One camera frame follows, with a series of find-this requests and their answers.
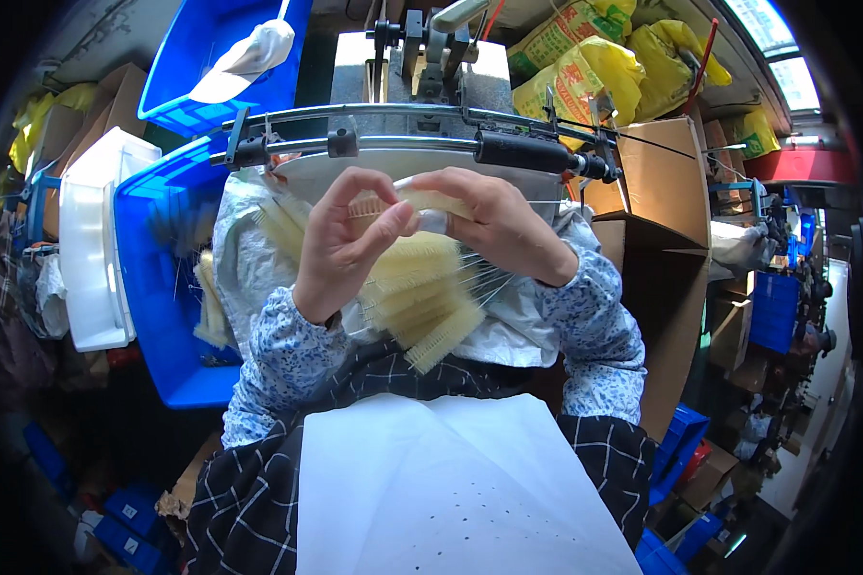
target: label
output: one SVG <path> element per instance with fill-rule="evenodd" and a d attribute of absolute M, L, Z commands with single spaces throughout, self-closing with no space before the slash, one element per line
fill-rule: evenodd
<path fill-rule="evenodd" d="M 134 552 L 137 550 L 138 542 L 128 537 L 128 541 L 125 541 L 125 551 L 128 551 L 129 554 L 134 555 Z"/>

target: blue floral sleeve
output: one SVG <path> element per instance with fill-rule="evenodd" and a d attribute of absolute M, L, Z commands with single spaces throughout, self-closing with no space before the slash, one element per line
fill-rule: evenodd
<path fill-rule="evenodd" d="M 535 282 L 541 315 L 560 331 L 566 356 L 562 412 L 638 425 L 646 351 L 636 320 L 620 303 L 620 274 L 599 253 L 589 226 L 572 226 L 564 239 L 579 256 L 576 276 L 559 288 Z"/>
<path fill-rule="evenodd" d="M 240 380 L 223 414 L 224 449 L 266 437 L 276 413 L 296 411 L 345 361 L 350 339 L 341 322 L 326 329 L 303 319 L 291 298 L 292 289 L 272 292 L 252 330 L 253 361 L 240 368 Z"/>

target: window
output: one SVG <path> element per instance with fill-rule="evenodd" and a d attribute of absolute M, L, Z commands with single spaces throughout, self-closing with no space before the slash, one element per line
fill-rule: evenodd
<path fill-rule="evenodd" d="M 786 22 L 770 0 L 725 0 L 754 39 L 777 78 L 790 111 L 814 110 L 816 85 Z"/>

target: red pipe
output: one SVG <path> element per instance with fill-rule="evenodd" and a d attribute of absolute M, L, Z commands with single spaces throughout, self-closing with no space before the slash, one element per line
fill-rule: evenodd
<path fill-rule="evenodd" d="M 490 18 L 489 24 L 486 25 L 486 31 L 483 32 L 483 37 L 482 37 L 483 41 L 486 41 L 486 39 L 489 37 L 489 31 L 492 29 L 492 25 L 495 24 L 495 18 L 499 16 L 499 13 L 501 12 L 502 6 L 505 6 L 505 0 L 501 0 L 499 5 L 496 6 L 495 12 L 492 13 L 492 17 Z"/>
<path fill-rule="evenodd" d="M 719 28 L 719 20 L 713 19 L 713 26 L 710 28 L 710 37 L 707 39 L 707 49 L 703 51 L 703 60 L 700 61 L 700 69 L 697 72 L 697 80 L 694 86 L 690 88 L 688 94 L 688 102 L 684 105 L 684 113 L 690 112 L 690 108 L 694 105 L 694 98 L 697 96 L 697 90 L 700 89 L 700 82 L 703 81 L 703 73 L 707 70 L 707 62 L 710 60 L 710 52 L 713 50 L 713 39 L 716 38 L 716 29 Z"/>

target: white plastic crate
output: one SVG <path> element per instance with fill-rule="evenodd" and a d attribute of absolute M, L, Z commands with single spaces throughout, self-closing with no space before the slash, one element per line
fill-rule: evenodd
<path fill-rule="evenodd" d="M 118 263 L 112 199 L 121 182 L 160 155 L 160 148 L 115 127 L 61 178 L 60 275 L 77 351 L 122 348 L 134 339 Z"/>

